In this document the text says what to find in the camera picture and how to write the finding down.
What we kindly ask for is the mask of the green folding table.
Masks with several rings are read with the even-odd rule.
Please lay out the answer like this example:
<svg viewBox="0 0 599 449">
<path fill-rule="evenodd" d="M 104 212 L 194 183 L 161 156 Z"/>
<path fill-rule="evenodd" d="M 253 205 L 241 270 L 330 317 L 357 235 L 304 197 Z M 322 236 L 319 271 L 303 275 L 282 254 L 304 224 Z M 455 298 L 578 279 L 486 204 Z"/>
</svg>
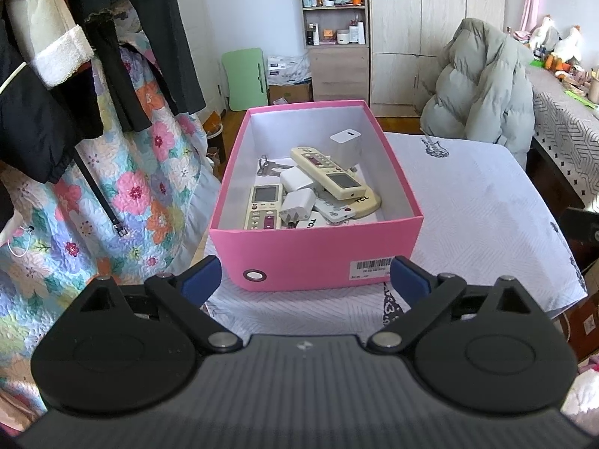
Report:
<svg viewBox="0 0 599 449">
<path fill-rule="evenodd" d="M 231 110 L 244 112 L 268 104 L 264 57 L 260 48 L 225 53 L 221 62 L 227 78 Z"/>
</svg>

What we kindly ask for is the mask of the white remote red button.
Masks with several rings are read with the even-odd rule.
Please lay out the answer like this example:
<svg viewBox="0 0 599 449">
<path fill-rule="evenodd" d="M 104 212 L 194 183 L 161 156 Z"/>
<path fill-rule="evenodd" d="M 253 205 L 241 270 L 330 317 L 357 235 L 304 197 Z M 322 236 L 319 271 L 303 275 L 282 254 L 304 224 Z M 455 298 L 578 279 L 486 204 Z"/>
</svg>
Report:
<svg viewBox="0 0 599 449">
<path fill-rule="evenodd" d="M 333 204 L 322 198 L 316 198 L 314 208 L 329 223 L 337 225 L 353 219 L 355 211 L 344 204 Z"/>
</svg>

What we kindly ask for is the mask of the white patterned table cloth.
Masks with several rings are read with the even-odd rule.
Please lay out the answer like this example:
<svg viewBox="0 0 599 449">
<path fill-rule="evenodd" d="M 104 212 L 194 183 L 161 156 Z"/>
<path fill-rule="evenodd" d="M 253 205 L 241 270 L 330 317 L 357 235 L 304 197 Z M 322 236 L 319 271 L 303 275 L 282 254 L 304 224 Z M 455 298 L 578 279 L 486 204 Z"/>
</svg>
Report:
<svg viewBox="0 0 599 449">
<path fill-rule="evenodd" d="M 390 133 L 425 216 L 412 260 L 474 285 L 517 278 L 550 316 L 587 297 L 568 242 L 525 171 L 499 145 Z M 238 336 L 367 337 L 406 310 L 388 285 L 252 293 L 223 279 L 209 313 Z"/>
</svg>

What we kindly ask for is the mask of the cream TCL remote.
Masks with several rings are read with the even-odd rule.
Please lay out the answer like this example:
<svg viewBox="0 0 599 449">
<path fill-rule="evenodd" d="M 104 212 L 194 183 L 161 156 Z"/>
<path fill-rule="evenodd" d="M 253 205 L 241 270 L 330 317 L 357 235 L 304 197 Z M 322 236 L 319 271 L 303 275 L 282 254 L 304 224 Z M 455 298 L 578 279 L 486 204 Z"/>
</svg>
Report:
<svg viewBox="0 0 599 449">
<path fill-rule="evenodd" d="M 378 211 L 381 204 L 381 198 L 372 189 L 366 189 L 363 197 L 348 203 L 344 210 L 351 212 L 353 219 L 361 219 Z"/>
</svg>

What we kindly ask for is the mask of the grey-green puffer jacket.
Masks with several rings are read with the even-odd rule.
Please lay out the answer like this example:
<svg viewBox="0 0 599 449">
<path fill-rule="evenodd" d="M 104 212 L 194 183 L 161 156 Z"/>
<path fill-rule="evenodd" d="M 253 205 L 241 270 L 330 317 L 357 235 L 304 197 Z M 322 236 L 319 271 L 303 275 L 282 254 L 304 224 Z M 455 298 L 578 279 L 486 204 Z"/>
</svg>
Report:
<svg viewBox="0 0 599 449">
<path fill-rule="evenodd" d="M 532 61 L 530 49 L 513 37 L 465 18 L 439 55 L 441 71 L 420 116 L 423 131 L 502 145 L 525 166 L 535 127 Z"/>
</svg>

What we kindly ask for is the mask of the white square charger block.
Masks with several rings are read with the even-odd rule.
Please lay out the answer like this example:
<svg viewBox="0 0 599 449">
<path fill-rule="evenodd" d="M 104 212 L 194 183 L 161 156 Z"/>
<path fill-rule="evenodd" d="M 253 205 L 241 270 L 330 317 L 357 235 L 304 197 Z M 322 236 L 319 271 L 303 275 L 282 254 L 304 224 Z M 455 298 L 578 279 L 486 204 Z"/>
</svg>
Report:
<svg viewBox="0 0 599 449">
<path fill-rule="evenodd" d="M 346 129 L 330 136 L 331 158 L 342 169 L 358 166 L 361 161 L 361 133 Z"/>
</svg>

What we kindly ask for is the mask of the cream remote with grey screen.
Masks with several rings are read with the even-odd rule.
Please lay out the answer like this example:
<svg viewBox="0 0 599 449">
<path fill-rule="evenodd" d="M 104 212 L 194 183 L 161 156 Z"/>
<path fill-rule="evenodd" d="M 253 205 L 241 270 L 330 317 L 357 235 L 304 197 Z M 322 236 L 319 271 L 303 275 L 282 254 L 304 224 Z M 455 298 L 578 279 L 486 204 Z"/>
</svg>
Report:
<svg viewBox="0 0 599 449">
<path fill-rule="evenodd" d="M 280 183 L 252 188 L 245 221 L 246 230 L 277 230 L 281 228 L 280 209 L 283 188 Z"/>
</svg>

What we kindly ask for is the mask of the silver keys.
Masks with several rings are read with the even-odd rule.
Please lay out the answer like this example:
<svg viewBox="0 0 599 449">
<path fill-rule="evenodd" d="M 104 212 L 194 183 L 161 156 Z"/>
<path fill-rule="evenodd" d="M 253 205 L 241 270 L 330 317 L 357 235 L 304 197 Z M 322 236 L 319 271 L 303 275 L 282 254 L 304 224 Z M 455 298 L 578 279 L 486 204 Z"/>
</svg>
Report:
<svg viewBox="0 0 599 449">
<path fill-rule="evenodd" d="M 291 168 L 292 165 L 271 161 L 266 155 L 262 155 L 258 162 L 257 176 L 280 176 L 285 170 Z"/>
</svg>

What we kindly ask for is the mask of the white fleece cuff coat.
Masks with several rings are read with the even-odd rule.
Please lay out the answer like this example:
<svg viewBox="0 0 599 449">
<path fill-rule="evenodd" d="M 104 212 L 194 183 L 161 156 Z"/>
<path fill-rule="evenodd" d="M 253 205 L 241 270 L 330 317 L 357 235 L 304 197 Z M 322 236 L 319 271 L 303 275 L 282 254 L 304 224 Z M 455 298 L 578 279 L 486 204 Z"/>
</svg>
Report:
<svg viewBox="0 0 599 449">
<path fill-rule="evenodd" d="M 93 50 L 65 0 L 1 0 L 24 60 L 52 89 L 89 62 Z"/>
</svg>

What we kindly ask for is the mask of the cardboard box on floor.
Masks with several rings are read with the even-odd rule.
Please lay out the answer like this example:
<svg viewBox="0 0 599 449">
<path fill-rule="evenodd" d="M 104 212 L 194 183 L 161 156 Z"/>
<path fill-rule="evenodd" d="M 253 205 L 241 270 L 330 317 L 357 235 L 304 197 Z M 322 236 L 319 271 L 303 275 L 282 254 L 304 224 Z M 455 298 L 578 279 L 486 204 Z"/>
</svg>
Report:
<svg viewBox="0 0 599 449">
<path fill-rule="evenodd" d="M 312 84 L 272 85 L 268 89 L 270 104 L 308 103 L 313 100 Z"/>
</svg>

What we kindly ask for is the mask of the black belt with buckle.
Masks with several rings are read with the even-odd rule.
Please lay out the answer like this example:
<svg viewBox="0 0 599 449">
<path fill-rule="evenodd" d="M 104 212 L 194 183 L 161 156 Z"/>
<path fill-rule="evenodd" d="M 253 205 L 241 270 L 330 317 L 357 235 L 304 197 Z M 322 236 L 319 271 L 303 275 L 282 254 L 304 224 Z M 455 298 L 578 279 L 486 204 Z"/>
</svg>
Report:
<svg viewBox="0 0 599 449">
<path fill-rule="evenodd" d="M 100 207 L 104 210 L 107 217 L 111 221 L 112 226 L 115 229 L 117 235 L 121 238 L 127 236 L 129 233 L 127 227 L 117 217 L 112 206 L 110 205 L 107 198 L 104 196 L 103 191 L 100 189 L 100 186 L 95 181 L 92 173 L 85 165 L 82 157 L 79 155 L 77 150 L 74 150 L 74 152 L 73 152 L 73 159 L 74 159 L 75 164 L 79 168 L 81 174 L 83 175 L 85 181 L 87 182 L 88 186 L 90 187 L 90 190 L 93 192 L 94 197 L 97 199 L 98 203 L 100 204 Z"/>
</svg>

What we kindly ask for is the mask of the black hanging garment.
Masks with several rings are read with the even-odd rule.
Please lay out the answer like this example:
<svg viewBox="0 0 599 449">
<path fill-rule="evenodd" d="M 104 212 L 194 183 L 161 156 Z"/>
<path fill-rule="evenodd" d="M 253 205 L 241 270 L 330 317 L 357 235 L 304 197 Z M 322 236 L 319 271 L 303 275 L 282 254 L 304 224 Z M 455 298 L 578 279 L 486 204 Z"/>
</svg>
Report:
<svg viewBox="0 0 599 449">
<path fill-rule="evenodd" d="M 97 139 L 100 118 L 91 64 L 99 61 L 117 119 L 126 132 L 150 126 L 121 53 L 125 37 L 117 27 L 117 8 L 135 10 L 149 41 L 159 90 L 175 114 L 203 110 L 178 0 L 65 0 L 93 50 L 91 60 L 67 81 L 48 89 L 18 50 L 8 18 L 1 11 L 1 162 L 38 183 L 58 183 L 75 164 L 73 152 L 85 139 Z"/>
</svg>

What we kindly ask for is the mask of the pink cardboard box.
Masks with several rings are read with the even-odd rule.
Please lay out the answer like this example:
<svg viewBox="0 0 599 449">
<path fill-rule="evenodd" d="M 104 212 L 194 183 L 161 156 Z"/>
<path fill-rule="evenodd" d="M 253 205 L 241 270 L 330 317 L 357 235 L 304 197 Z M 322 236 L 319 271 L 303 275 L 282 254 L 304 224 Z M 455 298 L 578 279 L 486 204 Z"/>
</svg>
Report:
<svg viewBox="0 0 599 449">
<path fill-rule="evenodd" d="M 248 230 L 258 160 L 292 148 L 329 154 L 331 136 L 361 133 L 358 171 L 382 199 L 372 219 L 340 226 Z M 411 256 L 423 214 L 375 116 L 362 100 L 316 101 L 248 110 L 225 169 L 209 237 L 228 277 L 248 291 L 319 290 L 380 283 L 394 256 Z"/>
</svg>

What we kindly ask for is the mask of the white charger plug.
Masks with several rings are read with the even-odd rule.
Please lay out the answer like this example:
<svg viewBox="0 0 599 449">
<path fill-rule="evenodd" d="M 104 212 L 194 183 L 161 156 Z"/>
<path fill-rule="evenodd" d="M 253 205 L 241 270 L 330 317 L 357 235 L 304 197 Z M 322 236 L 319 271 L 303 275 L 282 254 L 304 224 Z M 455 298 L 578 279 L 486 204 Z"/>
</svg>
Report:
<svg viewBox="0 0 599 449">
<path fill-rule="evenodd" d="M 308 220 L 315 206 L 316 198 L 312 189 L 295 190 L 288 193 L 279 211 L 282 223 L 288 225 Z"/>
</svg>

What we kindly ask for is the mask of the white adapter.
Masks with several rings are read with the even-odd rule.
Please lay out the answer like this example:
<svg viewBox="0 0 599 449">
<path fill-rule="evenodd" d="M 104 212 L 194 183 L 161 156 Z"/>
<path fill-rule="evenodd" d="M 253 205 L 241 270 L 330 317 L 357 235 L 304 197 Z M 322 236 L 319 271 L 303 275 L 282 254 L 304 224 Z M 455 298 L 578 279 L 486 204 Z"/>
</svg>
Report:
<svg viewBox="0 0 599 449">
<path fill-rule="evenodd" d="M 311 189 L 315 184 L 314 181 L 298 167 L 284 169 L 279 177 L 280 183 L 287 193 Z"/>
</svg>

